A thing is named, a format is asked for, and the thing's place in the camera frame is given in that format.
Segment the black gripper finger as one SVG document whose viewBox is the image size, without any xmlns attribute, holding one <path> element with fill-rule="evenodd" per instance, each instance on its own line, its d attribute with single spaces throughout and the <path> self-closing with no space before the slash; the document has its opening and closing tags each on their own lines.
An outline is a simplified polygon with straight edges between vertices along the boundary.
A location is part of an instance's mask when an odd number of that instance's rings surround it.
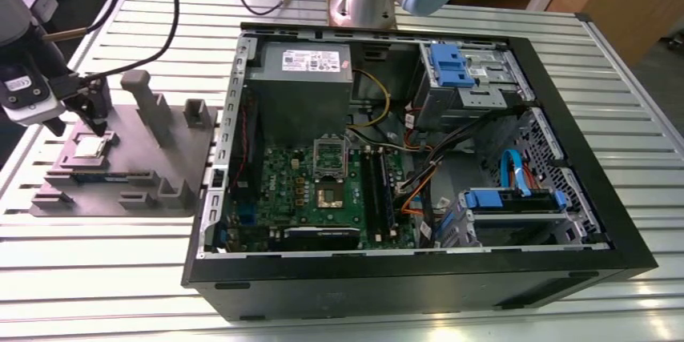
<svg viewBox="0 0 684 342">
<path fill-rule="evenodd" d="M 43 119 L 41 124 L 54 136 L 62 136 L 66 124 L 57 115 Z"/>
<path fill-rule="evenodd" d="M 106 118 L 110 112 L 110 91 L 106 78 L 87 81 L 75 94 L 63 100 L 66 109 L 73 112 L 94 135 L 105 135 Z"/>
</svg>

